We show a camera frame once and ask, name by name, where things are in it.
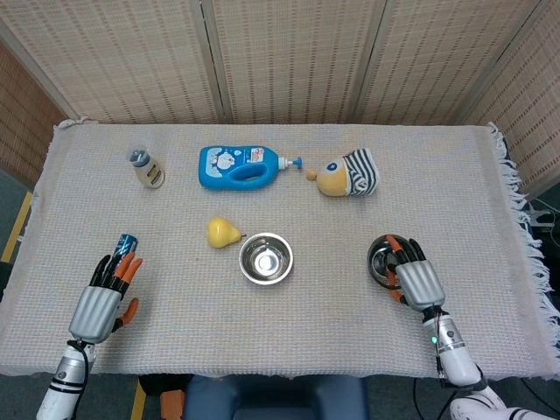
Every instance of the woven partition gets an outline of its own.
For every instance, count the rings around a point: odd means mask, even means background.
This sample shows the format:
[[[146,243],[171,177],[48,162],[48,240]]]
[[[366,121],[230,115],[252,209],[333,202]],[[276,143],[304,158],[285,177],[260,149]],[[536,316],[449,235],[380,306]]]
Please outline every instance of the woven partition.
[[[560,180],[560,3],[549,2],[466,118],[495,121],[507,137],[525,193]]]
[[[537,0],[395,0],[356,122],[449,123]]]
[[[3,0],[0,11],[77,114],[217,122],[188,1]]]
[[[31,186],[43,171],[53,125],[64,115],[2,44],[0,104],[0,165]]]
[[[343,123],[380,1],[213,0],[234,122]]]

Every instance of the white tablecloth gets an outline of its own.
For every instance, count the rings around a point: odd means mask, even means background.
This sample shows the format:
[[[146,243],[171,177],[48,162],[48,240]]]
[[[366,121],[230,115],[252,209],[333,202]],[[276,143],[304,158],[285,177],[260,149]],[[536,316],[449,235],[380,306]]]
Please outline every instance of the white tablecloth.
[[[166,172],[144,188],[126,161],[146,144]],[[381,174],[370,197],[328,198],[297,169],[253,192],[211,192],[200,148],[262,144],[305,168],[367,146]],[[367,125],[74,125],[55,132],[31,220],[0,305],[0,372],[53,371],[83,288],[121,233],[144,265],[124,303],[132,323],[97,347],[95,372],[433,376],[422,315],[368,277],[366,253],[386,233],[416,238],[432,261],[472,357],[490,377],[553,375],[554,327],[542,266],[488,127]],[[241,243],[213,249],[206,223],[273,232],[292,246],[290,276],[246,280]]]

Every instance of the orange fingertip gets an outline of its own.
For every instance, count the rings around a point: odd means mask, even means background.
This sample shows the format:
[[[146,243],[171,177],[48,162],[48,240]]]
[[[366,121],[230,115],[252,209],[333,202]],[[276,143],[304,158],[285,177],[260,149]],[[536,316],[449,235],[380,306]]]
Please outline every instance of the orange fingertip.
[[[142,258],[138,258],[130,265],[130,267],[126,270],[126,273],[124,273],[124,276],[122,276],[122,280],[125,283],[130,284],[130,282],[132,282],[132,277],[134,277],[137,273],[138,267],[142,265],[143,261],[144,260]]]
[[[129,252],[124,258],[121,260],[118,268],[115,271],[115,276],[119,278],[123,278],[124,273],[126,273],[127,268],[130,265],[130,262],[134,258],[134,252]]]
[[[388,234],[387,236],[385,236],[387,238],[388,244],[391,246],[391,248],[396,252],[396,251],[402,251],[403,247],[401,246],[401,244],[399,243],[399,241],[397,239],[395,239],[395,237],[393,237],[392,234]]]
[[[390,270],[387,270],[387,278],[388,278],[388,284],[389,286],[396,286],[396,275],[395,273],[393,273]],[[397,290],[390,290],[389,294],[391,295],[391,297],[396,300],[399,304],[401,304],[401,299],[403,298],[403,295],[401,294],[400,291]]]
[[[121,316],[123,326],[126,326],[134,318],[134,315],[137,313],[137,309],[138,299],[134,297],[129,303],[129,308]]]

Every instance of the fringe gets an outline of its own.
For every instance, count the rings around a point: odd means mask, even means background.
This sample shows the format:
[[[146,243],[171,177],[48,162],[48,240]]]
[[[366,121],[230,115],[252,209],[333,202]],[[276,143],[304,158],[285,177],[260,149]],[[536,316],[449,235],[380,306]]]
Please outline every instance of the fringe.
[[[490,122],[488,126],[491,128],[491,134],[496,142],[501,175],[509,189],[509,204],[514,220],[517,222],[517,231],[525,243],[525,253],[534,280],[535,293],[549,333],[549,343],[556,349],[558,372],[556,379],[560,379],[560,312],[546,295],[547,292],[552,291],[552,288],[550,287],[549,269],[543,264],[543,253],[539,250],[542,241],[534,239],[529,233],[529,215],[523,211],[527,205],[526,196],[519,193],[521,180],[515,163],[508,159],[508,148],[504,136],[493,122]]]
[[[91,120],[87,116],[83,116],[79,120],[64,120],[60,122],[59,125],[54,126],[54,131],[67,129],[68,127],[72,127],[73,125],[85,124],[85,123],[97,123],[97,121]]]

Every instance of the plastic bottle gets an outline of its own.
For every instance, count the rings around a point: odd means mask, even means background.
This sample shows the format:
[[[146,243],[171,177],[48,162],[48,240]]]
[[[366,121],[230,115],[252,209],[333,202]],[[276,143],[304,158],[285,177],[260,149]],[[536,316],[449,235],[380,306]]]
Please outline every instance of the plastic bottle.
[[[254,190],[302,163],[301,157],[288,160],[263,146],[208,146],[200,151],[199,182],[212,190]]]
[[[129,154],[129,161],[140,182],[148,188],[159,188],[165,180],[164,170],[143,146],[137,146]]]

